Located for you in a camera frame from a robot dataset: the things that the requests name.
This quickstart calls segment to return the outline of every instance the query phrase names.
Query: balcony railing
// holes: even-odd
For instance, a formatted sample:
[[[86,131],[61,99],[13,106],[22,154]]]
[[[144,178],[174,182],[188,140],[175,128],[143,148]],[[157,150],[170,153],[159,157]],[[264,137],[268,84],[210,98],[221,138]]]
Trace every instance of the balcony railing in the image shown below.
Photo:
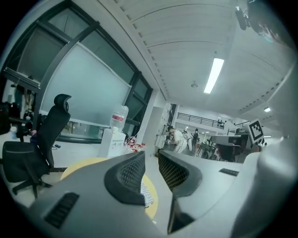
[[[177,119],[195,122],[198,124],[224,129],[224,122],[207,119],[204,117],[192,116],[184,113],[178,113]]]

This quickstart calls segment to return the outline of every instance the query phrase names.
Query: white lab coat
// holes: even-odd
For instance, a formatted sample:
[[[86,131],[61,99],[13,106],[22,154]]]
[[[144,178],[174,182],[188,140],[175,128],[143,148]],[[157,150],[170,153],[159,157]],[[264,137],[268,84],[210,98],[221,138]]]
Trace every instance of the white lab coat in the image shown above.
[[[182,151],[184,151],[184,149],[187,146],[187,141],[184,138],[181,131],[178,131],[178,130],[174,131],[174,141],[179,141],[179,143],[176,145],[174,151],[177,153],[181,153]]]

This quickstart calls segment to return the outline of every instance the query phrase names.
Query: floor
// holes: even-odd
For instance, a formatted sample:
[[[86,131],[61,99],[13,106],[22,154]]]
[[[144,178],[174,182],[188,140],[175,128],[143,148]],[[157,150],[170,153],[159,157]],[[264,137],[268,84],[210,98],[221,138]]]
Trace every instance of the floor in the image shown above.
[[[55,183],[60,181],[62,176],[62,172],[52,172],[49,175],[43,175],[42,180],[46,183],[51,185],[55,185]],[[172,193],[169,190],[168,186],[166,185],[165,181],[163,180],[159,170],[158,170],[158,158],[151,157],[146,158],[146,172],[145,174],[154,184],[155,189],[158,195],[158,208],[155,216],[153,217],[153,221],[156,222],[157,228],[162,232],[162,234],[167,234],[167,226],[168,226],[168,219],[169,219],[169,212],[172,200]],[[9,183],[3,171],[3,166],[0,164],[0,175],[4,179],[9,191],[11,192],[14,186],[17,186],[20,183]],[[50,192],[48,188],[42,188],[38,186],[38,193],[41,194],[43,192]],[[15,196],[12,194],[12,197],[20,202],[21,204],[25,205],[26,207],[30,207],[30,205],[34,202],[34,194],[32,187],[28,187],[19,191],[18,195]]]

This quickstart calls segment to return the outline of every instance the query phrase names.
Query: chair base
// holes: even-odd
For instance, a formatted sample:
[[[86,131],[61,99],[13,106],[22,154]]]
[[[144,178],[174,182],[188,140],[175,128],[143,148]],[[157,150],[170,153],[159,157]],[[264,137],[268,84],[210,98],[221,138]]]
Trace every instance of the chair base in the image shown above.
[[[38,183],[35,183],[32,179],[29,179],[29,180],[27,180],[27,181],[25,181],[25,182],[23,182],[23,183],[21,183],[21,184],[19,184],[16,187],[13,188],[14,195],[17,195],[19,190],[21,190],[23,188],[26,188],[28,186],[31,186],[31,185],[33,187],[33,193],[34,193],[35,199],[38,197],[38,195],[37,195],[37,185],[42,186],[42,187],[46,187],[46,188],[52,187],[52,185],[43,182],[41,179],[39,179]]]

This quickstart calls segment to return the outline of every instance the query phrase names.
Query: person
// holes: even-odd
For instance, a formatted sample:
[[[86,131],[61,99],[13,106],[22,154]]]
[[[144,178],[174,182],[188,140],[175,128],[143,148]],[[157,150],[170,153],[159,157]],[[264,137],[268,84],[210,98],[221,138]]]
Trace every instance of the person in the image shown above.
[[[184,138],[181,131],[176,130],[173,126],[168,126],[168,131],[170,134],[173,134],[173,141],[171,141],[171,145],[176,145],[174,151],[177,153],[181,153],[187,146],[186,139]]]
[[[196,129],[195,133],[192,136],[192,141],[191,141],[192,148],[193,148],[194,152],[196,151],[196,143],[197,143],[198,136],[199,136],[199,130]]]

